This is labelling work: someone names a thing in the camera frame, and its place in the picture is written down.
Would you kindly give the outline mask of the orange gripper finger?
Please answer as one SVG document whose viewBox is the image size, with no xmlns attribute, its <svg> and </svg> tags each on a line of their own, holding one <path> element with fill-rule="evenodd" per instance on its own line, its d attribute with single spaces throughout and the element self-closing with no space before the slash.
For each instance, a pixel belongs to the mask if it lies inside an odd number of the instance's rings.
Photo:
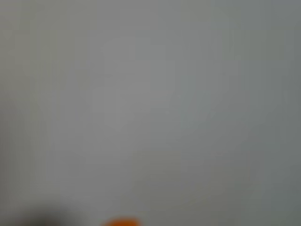
<svg viewBox="0 0 301 226">
<path fill-rule="evenodd" d="M 133 217 L 119 217 L 107 220 L 102 226 L 141 226 L 141 222 Z"/>
</svg>

